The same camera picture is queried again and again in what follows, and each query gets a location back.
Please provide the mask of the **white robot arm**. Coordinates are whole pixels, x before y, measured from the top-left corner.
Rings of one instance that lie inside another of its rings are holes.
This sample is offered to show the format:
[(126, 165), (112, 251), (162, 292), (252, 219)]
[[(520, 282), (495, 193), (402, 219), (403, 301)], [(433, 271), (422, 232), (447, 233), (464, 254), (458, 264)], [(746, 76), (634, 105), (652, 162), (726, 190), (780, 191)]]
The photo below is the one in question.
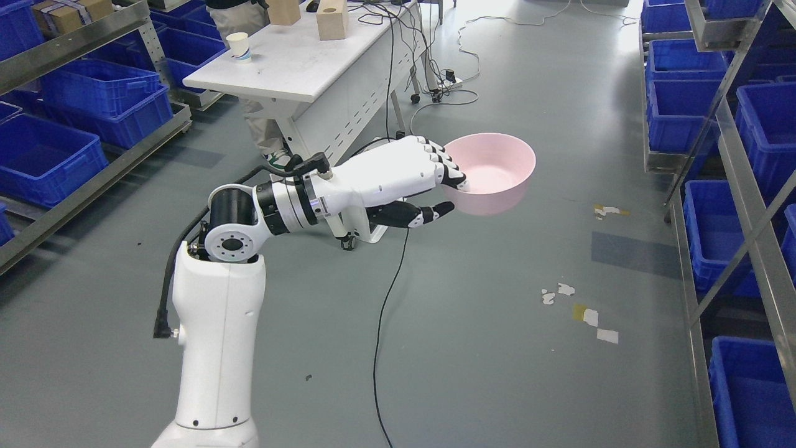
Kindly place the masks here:
[(154, 335), (176, 337), (183, 347), (181, 386), (174, 420), (155, 447), (258, 447), (251, 417), (251, 375), (257, 320), (264, 302), (264, 242), (290, 230), (289, 219), (317, 222), (309, 175), (331, 176), (328, 159), (294, 156), (280, 182), (217, 187), (208, 197), (208, 221), (197, 248), (181, 237), (174, 246), (162, 300), (171, 299), (181, 324), (168, 326), (167, 307)]

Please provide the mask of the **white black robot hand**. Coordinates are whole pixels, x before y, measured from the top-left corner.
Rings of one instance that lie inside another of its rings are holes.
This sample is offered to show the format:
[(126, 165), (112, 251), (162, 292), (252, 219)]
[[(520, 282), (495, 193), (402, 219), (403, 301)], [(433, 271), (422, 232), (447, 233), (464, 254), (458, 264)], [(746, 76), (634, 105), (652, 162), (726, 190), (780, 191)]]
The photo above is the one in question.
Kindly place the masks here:
[(353, 156), (331, 169), (329, 179), (311, 175), (313, 193), (330, 215), (347, 208), (366, 210), (380, 226), (416, 228), (454, 210), (452, 202), (418, 207), (405, 199), (444, 185), (470, 189), (466, 174), (445, 148), (422, 136), (406, 136)]

